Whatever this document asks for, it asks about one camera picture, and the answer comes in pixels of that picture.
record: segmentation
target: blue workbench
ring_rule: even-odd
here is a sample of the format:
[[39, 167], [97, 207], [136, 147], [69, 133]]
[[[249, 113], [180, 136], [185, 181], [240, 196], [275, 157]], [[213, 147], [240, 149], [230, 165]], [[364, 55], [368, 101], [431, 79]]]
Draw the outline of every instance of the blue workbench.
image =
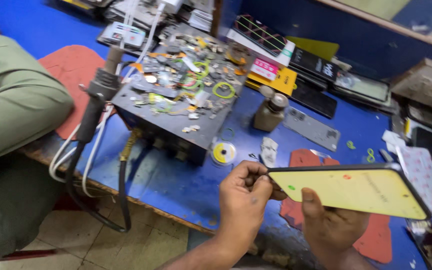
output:
[[[104, 25], [85, 19], [77, 13], [60, 11], [53, 4], [43, 0], [2, 1], [0, 0], [1, 32], [17, 40], [23, 48], [35, 58], [42, 58], [68, 45], [83, 45], [105, 57], [108, 48], [98, 44], [95, 39]], [[286, 167], [290, 152], [296, 149], [314, 149], [331, 155], [341, 164], [366, 163], [367, 150], [375, 152], [376, 162], [383, 162], [379, 149], [386, 145], [381, 136], [389, 129], [390, 119], [383, 114], [374, 113], [355, 107], [337, 97], [336, 114], [328, 120], [314, 112], [290, 101], [290, 106], [307, 113], [309, 116], [339, 130], [341, 139], [335, 153], [330, 152], [295, 132], [279, 125], [273, 132], [267, 133], [251, 127], [251, 117], [257, 110], [263, 97], [256, 91], [245, 87], [240, 99], [233, 107], [223, 128], [235, 131], [231, 141], [237, 148], [235, 164], [242, 160], [251, 160], [250, 153], [258, 154], [263, 136], [272, 138], [279, 144], [276, 165]], [[89, 177], [111, 189], [117, 189], [119, 152], [123, 149], [129, 132], [123, 121], [114, 115], [107, 123], [107, 128], [93, 169]], [[351, 140], [355, 150], [346, 147]], [[40, 160], [51, 161], [62, 140], [52, 133], [36, 141]], [[92, 143], [87, 145], [78, 164], [81, 171], [86, 164]], [[144, 142], [137, 144], [131, 153], [128, 166], [128, 195], [147, 206], [159, 209], [177, 220], [184, 220], [195, 227], [214, 230], [219, 224], [218, 188], [222, 179], [230, 172], [231, 166], [218, 167], [210, 157], [202, 167], [180, 162], [166, 156], [164, 151], [144, 147]], [[303, 244], [300, 231], [291, 228], [279, 216], [280, 202], [270, 201], [266, 207], [264, 223], [257, 243], [265, 248], [284, 250], [292, 254], [293, 260], [301, 260], [309, 254]], [[381, 265], [381, 269], [411, 269], [410, 261], [415, 260], [416, 269], [426, 269], [422, 257], [405, 232], [405, 219], [392, 217], [390, 221], [393, 261]]]

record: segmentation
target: solder wire spool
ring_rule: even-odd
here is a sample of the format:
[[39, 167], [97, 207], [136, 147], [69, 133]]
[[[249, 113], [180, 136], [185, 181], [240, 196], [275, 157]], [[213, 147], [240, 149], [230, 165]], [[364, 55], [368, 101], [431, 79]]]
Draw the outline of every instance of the solder wire spool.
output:
[[219, 166], [228, 166], [236, 159], [236, 147], [230, 142], [217, 142], [211, 155]]

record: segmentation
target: black phone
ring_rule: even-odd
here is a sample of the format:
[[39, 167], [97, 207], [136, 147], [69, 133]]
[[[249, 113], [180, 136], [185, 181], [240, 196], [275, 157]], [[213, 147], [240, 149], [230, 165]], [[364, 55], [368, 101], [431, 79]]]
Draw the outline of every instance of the black phone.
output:
[[413, 146], [422, 147], [429, 150], [432, 158], [432, 132], [422, 127], [417, 127], [412, 131], [411, 139]]
[[299, 79], [299, 74], [294, 84], [296, 84], [297, 87], [293, 90], [293, 93], [291, 93], [290, 99], [324, 117], [329, 119], [333, 118], [338, 104], [336, 100], [316, 90], [315, 87], [306, 81]]

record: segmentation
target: hand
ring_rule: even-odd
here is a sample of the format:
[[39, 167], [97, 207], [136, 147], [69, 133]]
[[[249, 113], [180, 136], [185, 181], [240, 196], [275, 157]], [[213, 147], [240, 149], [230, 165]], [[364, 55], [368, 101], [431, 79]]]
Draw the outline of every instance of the hand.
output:
[[219, 185], [221, 222], [216, 238], [229, 243], [240, 257], [256, 238], [268, 200], [286, 198], [266, 172], [263, 164], [244, 160]]
[[363, 236], [369, 213], [323, 207], [314, 190], [303, 188], [301, 192], [304, 237], [316, 256], [342, 254]]

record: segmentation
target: black hose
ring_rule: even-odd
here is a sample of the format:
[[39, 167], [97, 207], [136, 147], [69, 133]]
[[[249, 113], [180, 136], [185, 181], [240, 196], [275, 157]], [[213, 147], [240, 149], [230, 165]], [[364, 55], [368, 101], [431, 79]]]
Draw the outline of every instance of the black hose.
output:
[[123, 212], [124, 225], [126, 230], [131, 230], [131, 216], [128, 208], [128, 198], [126, 197], [126, 163], [127, 161], [122, 160], [119, 164], [119, 205]]
[[81, 201], [81, 198], [76, 193], [75, 187], [73, 186], [74, 177], [73, 174], [75, 173], [76, 165], [78, 164], [78, 160], [81, 157], [81, 154], [83, 150], [85, 149], [86, 143], [78, 142], [78, 145], [76, 146], [76, 150], [71, 158], [71, 162], [69, 163], [69, 167], [66, 170], [66, 190], [69, 193], [69, 196], [74, 200], [74, 202], [81, 207], [84, 211], [88, 212], [91, 216], [99, 220], [102, 224], [106, 225], [107, 227], [118, 231], [120, 233], [126, 233], [131, 228], [131, 218], [129, 215], [129, 209], [128, 209], [128, 202], [126, 198], [126, 192], [124, 187], [124, 179], [125, 179], [125, 169], [123, 170], [123, 176], [121, 176], [121, 170], [119, 173], [119, 201], [121, 203], [121, 210], [123, 212], [124, 222], [126, 224], [126, 229], [121, 227], [120, 225], [112, 222], [111, 220], [103, 217], [100, 213], [95, 211], [94, 209], [90, 208], [84, 202]]

